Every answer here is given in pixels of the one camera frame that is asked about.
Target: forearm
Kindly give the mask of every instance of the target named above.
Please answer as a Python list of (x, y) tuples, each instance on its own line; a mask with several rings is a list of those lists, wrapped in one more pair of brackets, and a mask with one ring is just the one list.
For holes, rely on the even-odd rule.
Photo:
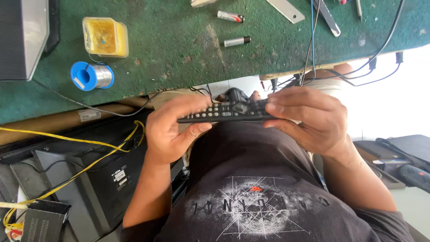
[(133, 198), (123, 219), (130, 227), (169, 214), (172, 209), (170, 165), (147, 152)]
[(396, 211), (391, 193), (361, 158), (348, 137), (343, 153), (324, 157), (324, 179), (333, 195), (353, 208)]

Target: battery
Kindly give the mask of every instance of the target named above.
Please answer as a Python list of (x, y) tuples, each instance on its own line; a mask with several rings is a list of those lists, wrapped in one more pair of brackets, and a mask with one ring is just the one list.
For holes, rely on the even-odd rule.
[(234, 45), (240, 45), (251, 42), (250, 36), (240, 37), (237, 39), (232, 40), (224, 40), (224, 47), (234, 46)]
[(224, 11), (218, 11), (218, 18), (238, 23), (243, 23), (243, 21), (245, 20), (245, 17), (243, 15)]

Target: green workbench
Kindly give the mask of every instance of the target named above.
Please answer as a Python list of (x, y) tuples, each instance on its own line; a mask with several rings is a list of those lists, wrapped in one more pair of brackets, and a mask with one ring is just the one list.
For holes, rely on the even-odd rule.
[[(33, 78), (73, 99), (97, 105), (160, 90), (300, 70), (311, 34), (310, 2), (289, 1), (305, 20), (292, 24), (266, 0), (219, 0), (197, 9), (189, 0), (61, 0), (60, 43), (39, 61)], [(355, 2), (342, 6), (337, 0), (326, 0), (326, 4), (342, 34), (334, 37), (320, 16), (315, 32), (317, 65), (373, 54), (387, 37), (399, 0), (362, 0), (362, 23)], [(384, 52), (430, 43), (429, 9), (430, 1), (407, 0)], [(242, 14), (245, 22), (218, 19), (218, 10)], [(81, 91), (70, 78), (75, 62), (93, 63), (84, 48), (82, 18), (86, 16), (112, 17), (128, 28), (127, 58), (93, 55), (115, 73), (109, 89)], [(218, 44), (247, 35), (252, 41), (246, 45)], [(0, 96), (0, 124), (81, 108), (31, 81), (1, 83)]]

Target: yellow cable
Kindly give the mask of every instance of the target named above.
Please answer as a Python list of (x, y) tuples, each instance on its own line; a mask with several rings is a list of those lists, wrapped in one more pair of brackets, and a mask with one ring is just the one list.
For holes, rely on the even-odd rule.
[[(135, 120), (134, 123), (136, 124), (136, 127), (134, 128), (134, 130), (130, 133), (129, 136), (127, 136), (127, 138), (124, 141), (129, 140), (133, 134), (136, 132), (137, 128), (139, 128), (139, 125), (142, 126), (143, 128), (143, 135), (145, 134), (145, 126), (143, 125), (142, 122)], [(121, 144), (120, 146), (116, 147), (110, 144), (106, 144), (103, 142), (97, 142), (97, 141), (88, 141), (88, 140), (78, 140), (78, 139), (72, 139), (72, 138), (67, 138), (67, 137), (63, 137), (63, 136), (59, 136), (59, 135), (54, 135), (54, 134), (50, 134), (50, 133), (42, 133), (42, 132), (35, 132), (35, 131), (28, 131), (28, 130), (12, 130), (12, 129), (6, 129), (6, 128), (0, 128), (1, 130), (6, 130), (6, 131), (15, 131), (15, 132), (23, 132), (23, 133), (37, 133), (37, 134), (41, 134), (41, 135), (46, 135), (46, 136), (50, 136), (50, 137), (54, 137), (54, 138), (59, 138), (59, 139), (63, 139), (63, 140), (70, 140), (70, 141), (77, 141), (77, 142), (84, 142), (84, 143), (93, 143), (93, 144), (99, 144), (99, 145), (104, 145), (104, 146), (109, 146), (109, 147), (113, 147), (114, 150), (111, 151), (109, 154), (103, 156), (102, 158), (96, 160), (95, 162), (93, 162), (92, 164), (90, 164), (89, 166), (85, 167), (82, 171), (80, 171), (79, 173), (77, 173), (76, 175), (72, 176), (65, 184), (47, 192), (46, 194), (40, 196), (39, 198), (36, 199), (44, 199), (52, 194), (54, 194), (55, 192), (57, 192), (58, 190), (60, 190), (61, 188), (63, 188), (64, 186), (66, 186), (67, 184), (69, 184), (70, 182), (72, 182), (73, 180), (75, 180), (78, 176), (80, 176), (82, 173), (84, 173), (85, 171), (87, 171), (88, 169), (90, 169), (91, 167), (93, 167), (95, 164), (97, 164), (97, 162), (101, 161), (102, 159), (112, 155), (113, 153), (115, 153), (116, 151), (120, 150), (120, 151), (124, 151), (121, 149), (121, 147), (125, 144)], [(138, 146), (142, 143), (142, 140), (144, 138), (144, 136), (142, 135), (142, 137), (140, 138), (140, 141), (138, 143)], [(20, 202), (20, 204), (30, 204), (32, 202), (34, 202), (36, 199), (31, 199), (31, 200), (27, 200), (27, 201), (23, 201)], [(9, 223), (10, 218), (12, 217), (13, 213), (16, 211), (16, 208), (12, 208), (10, 209), (6, 215), (3, 218), (3, 225), (8, 228), (8, 229), (12, 229), (12, 228), (19, 228), (22, 229), (22, 224), (21, 223)]]
[(113, 146), (111, 144), (99, 142), (99, 141), (80, 140), (80, 139), (68, 138), (68, 137), (64, 137), (64, 136), (60, 136), (60, 135), (56, 135), (56, 134), (37, 132), (37, 131), (31, 131), (31, 130), (16, 130), (16, 129), (9, 129), (9, 128), (3, 128), (3, 127), (0, 127), (0, 130), (11, 131), (11, 132), (20, 132), (20, 133), (32, 133), (32, 134), (38, 134), (38, 135), (49, 136), (49, 137), (53, 137), (53, 138), (57, 138), (57, 139), (62, 139), (62, 140), (69, 140), (69, 141), (76, 141), (76, 142), (83, 142), (83, 143), (109, 146), (111, 148), (118, 149), (119, 151), (122, 151), (122, 152), (130, 152), (129, 150), (123, 150), (120, 147)]

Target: black remote control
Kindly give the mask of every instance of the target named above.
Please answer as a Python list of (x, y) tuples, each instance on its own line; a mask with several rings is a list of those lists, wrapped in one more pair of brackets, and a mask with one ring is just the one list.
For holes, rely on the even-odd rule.
[(178, 123), (203, 123), (224, 121), (262, 121), (277, 119), (266, 112), (267, 99), (253, 101), (232, 101), (212, 104), (203, 112), (189, 114), (178, 119)]

